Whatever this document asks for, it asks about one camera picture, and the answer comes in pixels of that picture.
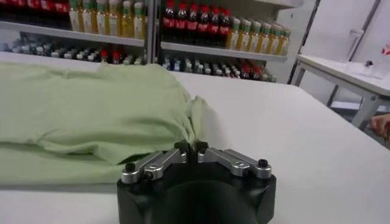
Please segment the person's hand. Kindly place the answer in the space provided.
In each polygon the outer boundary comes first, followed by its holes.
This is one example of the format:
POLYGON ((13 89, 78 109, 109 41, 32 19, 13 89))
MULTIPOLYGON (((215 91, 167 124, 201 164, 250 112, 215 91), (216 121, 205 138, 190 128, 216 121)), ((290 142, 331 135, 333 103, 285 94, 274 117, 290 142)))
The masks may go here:
POLYGON ((389 135, 389 114, 374 116, 370 119, 370 127, 373 132, 383 138, 389 135))

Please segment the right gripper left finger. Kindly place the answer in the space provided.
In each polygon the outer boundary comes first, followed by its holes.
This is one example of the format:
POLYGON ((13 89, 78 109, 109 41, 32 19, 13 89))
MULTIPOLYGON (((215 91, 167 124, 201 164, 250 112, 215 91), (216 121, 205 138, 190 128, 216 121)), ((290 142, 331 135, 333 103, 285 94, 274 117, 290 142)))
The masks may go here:
POLYGON ((121 181, 135 184, 141 180, 160 179, 172 164, 187 163, 190 153, 191 146, 188 142, 176 142, 171 150, 153 152, 136 163, 127 163, 122 170, 121 181))

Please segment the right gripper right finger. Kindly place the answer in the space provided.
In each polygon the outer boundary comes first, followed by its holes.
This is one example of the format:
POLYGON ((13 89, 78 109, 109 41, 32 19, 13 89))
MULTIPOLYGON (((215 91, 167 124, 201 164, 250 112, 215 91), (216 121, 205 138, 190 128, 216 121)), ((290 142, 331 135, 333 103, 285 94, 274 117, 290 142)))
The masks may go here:
POLYGON ((251 174, 259 179, 270 179, 272 167, 266 159, 252 159, 232 149, 218 150, 207 142, 197 141, 194 145, 198 163, 218 163, 236 177, 251 174))

